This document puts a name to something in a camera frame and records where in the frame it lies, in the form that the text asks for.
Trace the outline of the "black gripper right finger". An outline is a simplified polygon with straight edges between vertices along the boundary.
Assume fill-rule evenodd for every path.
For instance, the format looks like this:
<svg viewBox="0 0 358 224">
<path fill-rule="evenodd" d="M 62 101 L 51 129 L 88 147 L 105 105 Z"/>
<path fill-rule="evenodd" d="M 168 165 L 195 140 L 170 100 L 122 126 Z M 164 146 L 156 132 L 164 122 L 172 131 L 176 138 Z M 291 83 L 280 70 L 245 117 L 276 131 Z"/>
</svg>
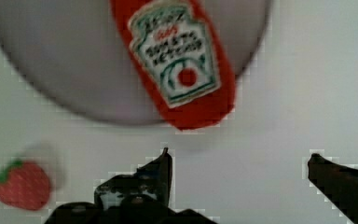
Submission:
<svg viewBox="0 0 358 224">
<path fill-rule="evenodd" d="M 308 180 L 353 224 L 358 224 L 358 169 L 339 165 L 313 153 Z"/>
</svg>

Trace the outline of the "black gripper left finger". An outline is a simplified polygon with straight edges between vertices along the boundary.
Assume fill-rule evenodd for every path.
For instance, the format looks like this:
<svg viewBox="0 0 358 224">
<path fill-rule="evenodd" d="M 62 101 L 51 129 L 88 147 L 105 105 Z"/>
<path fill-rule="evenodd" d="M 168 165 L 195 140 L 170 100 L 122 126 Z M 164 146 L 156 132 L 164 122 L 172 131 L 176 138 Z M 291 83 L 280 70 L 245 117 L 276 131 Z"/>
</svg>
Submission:
<svg viewBox="0 0 358 224">
<path fill-rule="evenodd" d="M 146 195 L 167 206 L 172 187 L 172 156 L 165 147 L 148 164 L 133 175 L 115 175 L 94 190 L 94 203 L 103 210 L 120 206 L 131 195 Z"/>
</svg>

